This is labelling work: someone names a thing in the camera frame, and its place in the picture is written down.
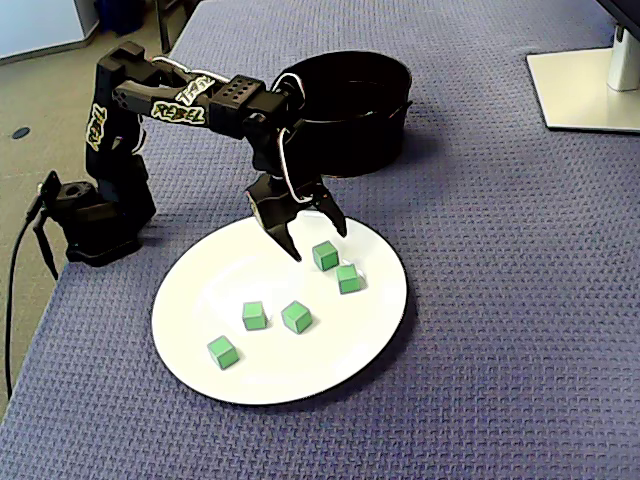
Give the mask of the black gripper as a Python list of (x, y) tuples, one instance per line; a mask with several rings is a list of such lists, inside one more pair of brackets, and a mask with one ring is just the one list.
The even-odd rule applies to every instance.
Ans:
[(298, 201), (289, 189), (284, 178), (262, 173), (246, 189), (251, 210), (258, 224), (282, 250), (296, 262), (302, 261), (289, 232), (289, 224), (297, 213), (313, 204), (333, 224), (337, 233), (347, 236), (347, 223), (343, 211), (339, 208), (320, 177), (298, 185), (294, 189)]

